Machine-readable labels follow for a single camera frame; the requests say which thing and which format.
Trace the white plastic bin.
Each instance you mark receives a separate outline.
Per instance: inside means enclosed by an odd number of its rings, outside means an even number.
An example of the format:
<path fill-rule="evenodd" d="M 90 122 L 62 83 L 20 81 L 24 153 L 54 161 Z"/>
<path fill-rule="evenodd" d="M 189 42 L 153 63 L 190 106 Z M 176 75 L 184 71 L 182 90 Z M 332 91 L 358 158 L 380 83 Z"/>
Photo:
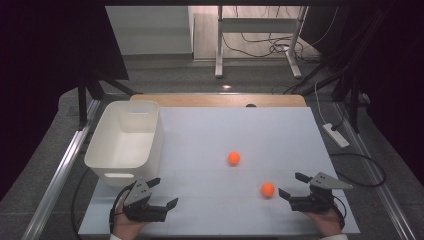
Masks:
<path fill-rule="evenodd" d="M 164 139 L 154 101 L 115 101 L 104 110 L 84 162 L 107 185 L 125 186 L 157 176 Z"/>

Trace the white cabinet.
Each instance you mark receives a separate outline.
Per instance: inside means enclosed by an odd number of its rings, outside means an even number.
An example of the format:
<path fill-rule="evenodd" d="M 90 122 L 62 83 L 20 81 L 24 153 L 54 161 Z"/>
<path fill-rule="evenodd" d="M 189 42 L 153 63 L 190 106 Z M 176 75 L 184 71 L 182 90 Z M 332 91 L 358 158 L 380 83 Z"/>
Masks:
<path fill-rule="evenodd" d="M 123 55 L 193 53 L 189 6 L 108 6 L 106 11 Z"/>

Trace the white power strip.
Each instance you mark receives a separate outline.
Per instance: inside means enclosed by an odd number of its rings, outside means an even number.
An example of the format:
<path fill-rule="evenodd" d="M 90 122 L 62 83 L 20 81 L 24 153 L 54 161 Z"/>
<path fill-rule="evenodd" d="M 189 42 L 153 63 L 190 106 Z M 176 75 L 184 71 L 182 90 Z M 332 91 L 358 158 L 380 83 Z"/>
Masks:
<path fill-rule="evenodd" d="M 329 137 L 337 144 L 340 148 L 345 148 L 349 146 L 349 142 L 341 135 L 338 130 L 332 129 L 333 125 L 327 123 L 323 125 L 324 131 L 329 135 Z"/>

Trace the dark curtain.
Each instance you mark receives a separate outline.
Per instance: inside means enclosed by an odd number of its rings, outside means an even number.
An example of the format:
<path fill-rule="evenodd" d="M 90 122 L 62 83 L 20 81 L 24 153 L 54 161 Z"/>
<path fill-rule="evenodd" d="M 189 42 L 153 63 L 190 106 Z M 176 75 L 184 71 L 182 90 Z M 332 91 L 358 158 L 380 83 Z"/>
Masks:
<path fill-rule="evenodd" d="M 307 31 L 329 27 L 324 60 L 345 77 L 334 96 L 367 94 L 368 116 L 424 184 L 424 0 L 323 1 Z"/>
<path fill-rule="evenodd" d="M 95 0 L 0 0 L 0 201 L 84 80 L 128 77 Z"/>

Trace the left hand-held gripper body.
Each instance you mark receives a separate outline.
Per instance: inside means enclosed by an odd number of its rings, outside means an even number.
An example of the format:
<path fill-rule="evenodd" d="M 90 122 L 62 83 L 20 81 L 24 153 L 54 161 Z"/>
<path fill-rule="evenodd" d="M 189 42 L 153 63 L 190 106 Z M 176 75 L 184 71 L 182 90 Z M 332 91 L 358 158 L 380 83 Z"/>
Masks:
<path fill-rule="evenodd" d="M 146 182 L 144 179 L 139 179 L 125 187 L 128 193 L 124 197 L 123 213 L 131 221 L 164 222 L 168 209 L 166 206 L 149 204 L 152 191 Z"/>

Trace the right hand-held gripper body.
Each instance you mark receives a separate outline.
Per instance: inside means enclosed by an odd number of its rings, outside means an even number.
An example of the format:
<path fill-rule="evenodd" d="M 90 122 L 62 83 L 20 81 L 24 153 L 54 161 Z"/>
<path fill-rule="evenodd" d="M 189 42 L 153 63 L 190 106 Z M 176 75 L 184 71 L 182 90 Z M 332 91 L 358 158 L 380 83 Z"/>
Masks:
<path fill-rule="evenodd" d="M 319 172 L 308 183 L 310 193 L 307 196 L 291 196 L 288 201 L 293 211 L 325 213 L 334 206 L 334 190 L 350 190 L 351 184 Z"/>

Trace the black tripod stand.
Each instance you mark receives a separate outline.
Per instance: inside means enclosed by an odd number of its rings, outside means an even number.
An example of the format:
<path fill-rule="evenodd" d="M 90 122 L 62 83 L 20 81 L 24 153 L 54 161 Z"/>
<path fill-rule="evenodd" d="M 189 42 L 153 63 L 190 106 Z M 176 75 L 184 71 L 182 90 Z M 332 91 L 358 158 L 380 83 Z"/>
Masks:
<path fill-rule="evenodd" d="M 105 79 L 105 82 L 121 92 L 133 96 L 137 92 L 114 79 Z M 78 108 L 79 108 L 79 129 L 82 130 L 88 122 L 88 110 L 86 92 L 89 92 L 94 100 L 102 100 L 105 92 L 98 80 L 82 79 L 78 84 Z"/>

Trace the white metal desk frame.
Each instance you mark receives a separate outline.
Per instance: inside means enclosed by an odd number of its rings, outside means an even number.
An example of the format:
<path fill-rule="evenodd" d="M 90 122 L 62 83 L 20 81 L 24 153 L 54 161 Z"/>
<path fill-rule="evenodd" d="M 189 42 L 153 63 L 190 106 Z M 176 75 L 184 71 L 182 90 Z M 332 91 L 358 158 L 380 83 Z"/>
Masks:
<path fill-rule="evenodd" d="M 286 59 L 293 76 L 302 77 L 295 60 L 295 46 L 306 15 L 306 6 L 300 7 L 297 18 L 224 18 L 223 7 L 218 7 L 217 48 L 215 55 L 215 77 L 223 76 L 223 34 L 224 33 L 291 33 L 291 42 L 284 48 Z"/>

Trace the person's left hand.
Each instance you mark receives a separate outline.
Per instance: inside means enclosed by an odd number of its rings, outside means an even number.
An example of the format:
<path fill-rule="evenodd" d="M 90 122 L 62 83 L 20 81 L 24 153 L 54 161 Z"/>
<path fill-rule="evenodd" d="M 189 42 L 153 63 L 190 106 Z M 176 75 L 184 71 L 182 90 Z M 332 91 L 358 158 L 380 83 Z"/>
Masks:
<path fill-rule="evenodd" d="M 141 233 L 142 229 L 148 225 L 148 223 L 129 220 L 123 213 L 123 202 L 123 198 L 120 198 L 120 201 L 115 208 L 115 212 L 113 214 L 113 229 L 111 234 L 122 240 L 135 240 Z"/>

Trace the person's right hand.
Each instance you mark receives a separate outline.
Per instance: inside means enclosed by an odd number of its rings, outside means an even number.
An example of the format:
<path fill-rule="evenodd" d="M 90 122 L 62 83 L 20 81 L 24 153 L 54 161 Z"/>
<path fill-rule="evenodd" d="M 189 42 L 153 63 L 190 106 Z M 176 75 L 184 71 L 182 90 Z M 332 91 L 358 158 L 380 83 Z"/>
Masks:
<path fill-rule="evenodd" d="M 333 208 L 330 208 L 325 213 L 318 214 L 305 212 L 305 215 L 314 222 L 315 226 L 320 232 L 320 238 L 343 234 L 339 223 L 339 215 L 334 211 Z"/>

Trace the white table mat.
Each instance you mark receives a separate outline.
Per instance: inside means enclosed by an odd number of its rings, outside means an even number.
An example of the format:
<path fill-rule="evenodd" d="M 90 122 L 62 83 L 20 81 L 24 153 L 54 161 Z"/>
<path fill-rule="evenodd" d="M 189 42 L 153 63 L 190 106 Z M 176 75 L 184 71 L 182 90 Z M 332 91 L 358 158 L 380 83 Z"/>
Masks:
<path fill-rule="evenodd" d="M 308 107 L 163 107 L 164 130 L 151 204 L 177 198 L 165 222 L 143 230 L 149 237 L 269 237 L 314 235 L 310 219 L 287 201 L 264 197 L 271 182 L 294 196 L 307 184 L 296 172 L 335 170 Z M 240 154 L 232 166 L 230 152 Z"/>

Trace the aluminium floor rail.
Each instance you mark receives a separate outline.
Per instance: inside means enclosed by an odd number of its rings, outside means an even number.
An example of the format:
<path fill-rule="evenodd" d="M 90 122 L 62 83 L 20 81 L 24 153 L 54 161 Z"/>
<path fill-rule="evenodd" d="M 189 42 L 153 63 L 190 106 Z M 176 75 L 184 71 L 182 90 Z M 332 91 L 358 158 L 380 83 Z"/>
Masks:
<path fill-rule="evenodd" d="M 69 173 L 74 165 L 81 146 L 92 126 L 95 114 L 101 104 L 100 100 L 92 100 L 87 109 L 87 122 L 81 130 L 73 135 L 56 171 L 53 175 L 34 215 L 28 224 L 21 240 L 38 240 L 47 224 L 56 201 L 65 185 Z"/>
<path fill-rule="evenodd" d="M 334 107 L 338 111 L 338 115 L 343 120 L 343 127 L 346 129 L 346 132 L 352 141 L 352 146 L 359 154 L 370 157 L 371 154 L 368 151 L 362 137 L 350 126 L 348 114 L 344 107 L 340 103 L 334 103 Z M 400 204 L 395 199 L 395 196 L 390 191 L 387 183 L 383 183 L 381 186 L 378 186 L 376 191 L 400 239 L 418 240 L 418 235 L 413 231 L 412 226 L 402 211 Z"/>

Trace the black metal stand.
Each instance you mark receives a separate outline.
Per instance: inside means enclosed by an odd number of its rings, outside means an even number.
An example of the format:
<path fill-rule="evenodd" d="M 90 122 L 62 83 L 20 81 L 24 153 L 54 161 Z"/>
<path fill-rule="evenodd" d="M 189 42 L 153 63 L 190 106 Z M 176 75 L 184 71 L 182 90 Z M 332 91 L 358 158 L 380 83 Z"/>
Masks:
<path fill-rule="evenodd" d="M 346 97 L 349 97 L 348 121 L 354 132 L 358 133 L 359 81 L 356 77 L 343 76 L 332 92 L 332 99 L 336 102 L 342 102 Z"/>

